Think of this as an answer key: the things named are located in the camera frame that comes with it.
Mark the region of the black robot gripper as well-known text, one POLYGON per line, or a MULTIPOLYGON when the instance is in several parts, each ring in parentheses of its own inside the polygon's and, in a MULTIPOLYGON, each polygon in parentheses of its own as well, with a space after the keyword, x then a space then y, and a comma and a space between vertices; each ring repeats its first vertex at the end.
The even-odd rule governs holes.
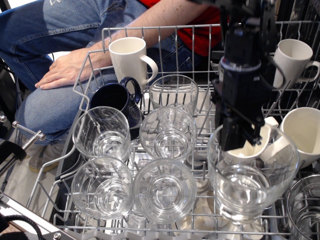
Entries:
POLYGON ((262 106, 271 91, 261 77, 261 65, 259 59, 240 64, 223 56, 219 61, 218 79, 212 81, 212 101, 217 122, 222 125, 219 144, 223 151, 240 149, 246 140, 252 146, 261 144, 262 106), (245 123, 243 130, 240 123, 245 123))

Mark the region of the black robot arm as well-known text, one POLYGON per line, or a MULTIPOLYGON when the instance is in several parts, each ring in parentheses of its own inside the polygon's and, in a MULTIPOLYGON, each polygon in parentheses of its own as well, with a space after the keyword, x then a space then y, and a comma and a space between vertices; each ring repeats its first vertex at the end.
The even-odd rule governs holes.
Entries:
POLYGON ((223 151, 242 148, 245 142, 259 145, 265 125, 262 107, 274 84, 267 69, 279 36, 275 4, 271 0, 207 0, 206 4, 220 10, 224 46, 223 79, 211 82, 215 126, 221 127, 218 143, 223 151))

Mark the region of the person's bare forearm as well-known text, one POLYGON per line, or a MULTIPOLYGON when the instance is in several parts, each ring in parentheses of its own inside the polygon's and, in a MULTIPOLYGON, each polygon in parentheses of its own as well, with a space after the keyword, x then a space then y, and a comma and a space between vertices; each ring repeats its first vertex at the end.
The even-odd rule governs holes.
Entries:
POLYGON ((188 0, 161 0, 149 8, 136 20, 129 23, 127 31, 119 30, 104 40, 108 47, 110 41, 115 41, 126 36, 143 37, 148 47, 158 42, 158 33, 155 29, 148 29, 144 34, 137 27, 161 27, 186 25, 203 14, 209 6, 188 0))

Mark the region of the person's hand on knee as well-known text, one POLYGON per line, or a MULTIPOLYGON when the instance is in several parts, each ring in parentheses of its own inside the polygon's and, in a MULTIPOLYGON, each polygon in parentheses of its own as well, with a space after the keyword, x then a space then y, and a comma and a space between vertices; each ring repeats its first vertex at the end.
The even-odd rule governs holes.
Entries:
POLYGON ((85 57, 91 48, 81 48, 60 56, 49 67, 49 71, 35 84, 36 88, 50 90, 63 86, 74 85, 80 76, 80 81, 86 81, 92 74, 89 63, 83 66, 85 57))

